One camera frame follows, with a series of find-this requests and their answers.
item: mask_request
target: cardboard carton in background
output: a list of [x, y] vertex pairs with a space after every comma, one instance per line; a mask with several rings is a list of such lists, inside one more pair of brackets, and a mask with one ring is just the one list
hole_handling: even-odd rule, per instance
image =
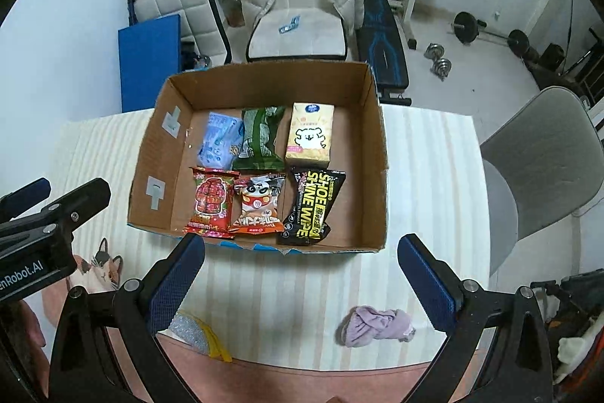
[[[182, 237], [182, 228], [194, 209], [195, 182], [190, 167], [196, 165], [210, 111], [241, 116], [243, 108], [285, 106], [275, 146], [283, 157], [292, 106], [300, 101], [335, 107], [329, 169], [345, 171], [346, 180], [327, 218], [330, 234], [313, 246], [278, 245], [276, 234], [242, 234], [234, 240], [205, 241], [303, 253], [382, 249], [387, 220], [384, 122], [373, 76], [362, 63], [304, 60], [230, 64], [168, 78], [141, 143], [128, 224]], [[294, 194], [295, 181], [288, 173], [278, 202], [281, 218], [291, 210]], [[236, 196], [232, 220], [240, 211]]]

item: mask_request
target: white tape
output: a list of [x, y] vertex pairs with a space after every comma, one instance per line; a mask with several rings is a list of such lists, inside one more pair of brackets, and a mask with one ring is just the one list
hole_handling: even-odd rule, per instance
[[149, 176], [147, 179], [147, 195], [151, 196], [151, 208], [158, 210], [159, 201], [164, 199], [165, 182]]
[[179, 116], [180, 108], [176, 106], [172, 113], [166, 112], [164, 122], [161, 124], [162, 128], [175, 139], [178, 137], [178, 131], [180, 130], [180, 123], [178, 123]]

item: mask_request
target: black cable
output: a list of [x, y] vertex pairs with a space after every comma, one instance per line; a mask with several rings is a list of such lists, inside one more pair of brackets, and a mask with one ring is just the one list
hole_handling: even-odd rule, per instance
[[575, 6], [575, 0], [570, 0], [570, 23], [569, 23], [569, 37], [567, 38], [567, 53], [564, 57], [564, 64], [562, 65], [562, 72], [566, 68], [566, 61], [569, 58], [569, 48], [570, 48], [570, 37], [573, 33], [573, 8]]

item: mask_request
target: striped tablecloth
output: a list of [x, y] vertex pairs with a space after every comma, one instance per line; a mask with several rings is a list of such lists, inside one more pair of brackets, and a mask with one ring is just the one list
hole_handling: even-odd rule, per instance
[[[75, 232], [74, 253], [90, 258], [103, 237], [122, 255], [122, 279], [141, 278], [174, 240], [126, 225], [138, 147], [152, 110], [65, 126], [49, 176], [54, 199], [102, 177], [105, 211]], [[416, 233], [460, 278], [488, 283], [487, 194], [472, 118], [384, 106], [388, 147], [388, 240], [365, 254], [286, 255], [206, 247], [183, 309], [215, 330], [233, 357], [273, 366], [354, 371], [431, 360], [444, 340], [398, 267], [401, 236]], [[417, 328], [410, 343], [374, 341], [348, 349], [334, 334], [360, 304], [404, 309]]]

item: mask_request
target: panda snack package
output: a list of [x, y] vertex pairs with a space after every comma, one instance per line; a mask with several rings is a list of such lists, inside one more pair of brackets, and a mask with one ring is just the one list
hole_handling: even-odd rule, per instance
[[346, 173], [317, 168], [295, 168], [292, 174], [297, 194], [289, 216], [283, 221], [280, 245], [310, 246], [325, 239], [330, 228], [325, 219], [346, 179]]
[[234, 170], [282, 171], [285, 168], [283, 160], [275, 154], [275, 139], [283, 113], [284, 106], [249, 108], [242, 112], [243, 146], [233, 162]]
[[233, 188], [238, 171], [191, 168], [197, 189], [195, 213], [184, 228], [185, 233], [232, 239], [229, 233]]
[[333, 105], [294, 103], [285, 161], [293, 166], [327, 168]]
[[244, 234], [281, 233], [283, 224], [277, 215], [277, 199], [285, 181], [284, 174], [265, 174], [235, 181], [241, 196], [241, 216], [229, 232]]
[[243, 120], [211, 111], [203, 143], [197, 153], [197, 165], [230, 170], [242, 143]]

